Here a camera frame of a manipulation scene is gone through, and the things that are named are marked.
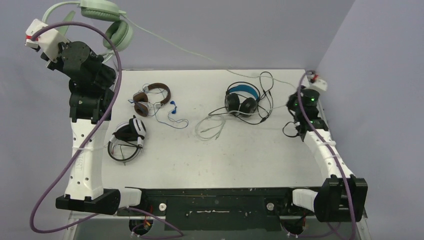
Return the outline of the white black headphones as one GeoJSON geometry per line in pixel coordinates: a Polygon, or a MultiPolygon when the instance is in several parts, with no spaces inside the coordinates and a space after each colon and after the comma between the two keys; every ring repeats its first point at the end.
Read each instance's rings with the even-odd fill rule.
{"type": "Polygon", "coordinates": [[[144,142],[147,136],[147,129],[143,121],[132,116],[128,121],[120,123],[115,132],[112,133],[111,139],[107,143],[107,154],[116,162],[127,163],[134,160],[144,149],[144,142]],[[135,151],[129,157],[121,159],[114,156],[115,146],[122,146],[119,142],[128,144],[128,147],[135,148],[135,151]]]}

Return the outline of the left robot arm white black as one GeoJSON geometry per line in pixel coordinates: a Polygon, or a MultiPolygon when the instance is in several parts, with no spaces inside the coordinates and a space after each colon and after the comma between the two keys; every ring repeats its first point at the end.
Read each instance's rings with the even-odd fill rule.
{"type": "Polygon", "coordinates": [[[73,136],[72,162],[64,194],[57,197],[57,209],[113,215],[130,207],[145,214],[150,202],[137,188],[104,188],[103,147],[111,120],[116,71],[103,63],[86,43],[60,42],[56,62],[49,69],[69,77],[69,117],[73,136]]]}

